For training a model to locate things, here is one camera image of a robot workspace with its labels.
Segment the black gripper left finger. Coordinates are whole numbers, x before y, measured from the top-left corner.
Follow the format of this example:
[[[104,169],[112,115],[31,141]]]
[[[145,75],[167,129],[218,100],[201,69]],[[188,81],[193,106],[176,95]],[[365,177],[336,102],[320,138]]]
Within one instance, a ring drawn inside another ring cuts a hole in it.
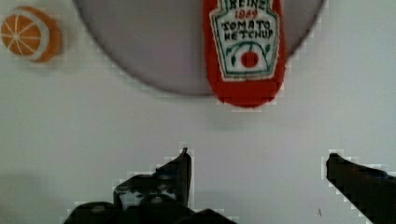
[[[148,196],[164,196],[185,206],[191,189],[191,156],[188,148],[168,163],[157,167],[152,174],[139,174],[117,185],[113,203],[122,210],[138,206]]]

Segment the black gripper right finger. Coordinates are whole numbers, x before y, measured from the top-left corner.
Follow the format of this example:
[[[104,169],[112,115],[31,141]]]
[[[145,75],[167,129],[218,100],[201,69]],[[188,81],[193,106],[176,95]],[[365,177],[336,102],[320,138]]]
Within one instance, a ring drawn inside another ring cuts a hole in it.
[[[326,160],[326,178],[373,224],[395,224],[393,175],[331,153]]]

